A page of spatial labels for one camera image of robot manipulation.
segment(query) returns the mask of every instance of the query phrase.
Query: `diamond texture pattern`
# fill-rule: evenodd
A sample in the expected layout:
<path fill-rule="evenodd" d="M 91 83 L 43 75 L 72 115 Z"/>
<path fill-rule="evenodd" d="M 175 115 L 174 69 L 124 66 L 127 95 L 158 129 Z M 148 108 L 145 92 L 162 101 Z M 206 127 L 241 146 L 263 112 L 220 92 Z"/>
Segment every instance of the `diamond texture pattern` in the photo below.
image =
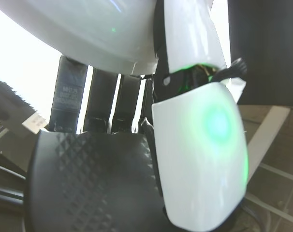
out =
<path fill-rule="evenodd" d="M 117 232 L 107 212 L 105 170 L 97 165 L 96 139 L 89 133 L 79 136 L 59 133 L 58 147 L 61 188 L 66 213 L 73 217 L 70 232 Z"/>

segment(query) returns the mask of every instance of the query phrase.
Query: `white label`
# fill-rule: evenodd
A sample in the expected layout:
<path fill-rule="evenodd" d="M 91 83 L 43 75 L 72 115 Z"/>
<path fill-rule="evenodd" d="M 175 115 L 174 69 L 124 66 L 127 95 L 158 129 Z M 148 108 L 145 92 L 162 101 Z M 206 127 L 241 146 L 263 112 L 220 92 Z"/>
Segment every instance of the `white label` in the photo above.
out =
<path fill-rule="evenodd" d="M 46 125 L 48 125 L 48 123 L 43 117 L 35 112 L 32 116 L 26 119 L 22 125 L 34 134 L 37 134 L 40 129 L 44 128 Z"/>

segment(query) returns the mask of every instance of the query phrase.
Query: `white glossy object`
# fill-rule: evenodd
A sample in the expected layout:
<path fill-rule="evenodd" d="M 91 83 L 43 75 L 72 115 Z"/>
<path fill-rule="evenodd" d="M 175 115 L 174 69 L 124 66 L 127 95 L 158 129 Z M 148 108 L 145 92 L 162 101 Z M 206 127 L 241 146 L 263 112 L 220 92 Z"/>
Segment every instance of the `white glossy object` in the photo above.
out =
<path fill-rule="evenodd" d="M 248 155 L 238 107 L 211 83 L 152 106 L 167 215 L 181 228 L 218 227 L 242 200 Z"/>
<path fill-rule="evenodd" d="M 164 12 L 170 73 L 198 63 L 226 67 L 207 0 L 167 0 Z"/>
<path fill-rule="evenodd" d="M 155 0 L 0 0 L 0 9 L 66 56 L 102 70 L 154 73 Z"/>

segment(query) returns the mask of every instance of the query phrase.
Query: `white tag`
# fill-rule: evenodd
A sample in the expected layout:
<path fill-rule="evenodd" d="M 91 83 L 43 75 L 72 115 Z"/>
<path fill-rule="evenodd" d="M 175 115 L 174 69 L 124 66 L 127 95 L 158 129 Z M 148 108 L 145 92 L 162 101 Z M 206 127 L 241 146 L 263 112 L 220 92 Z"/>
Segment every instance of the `white tag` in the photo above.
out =
<path fill-rule="evenodd" d="M 26 119 L 22 125 L 34 134 L 37 134 L 40 129 L 44 128 L 46 125 L 48 125 L 48 123 L 43 117 L 35 112 L 32 116 Z"/>

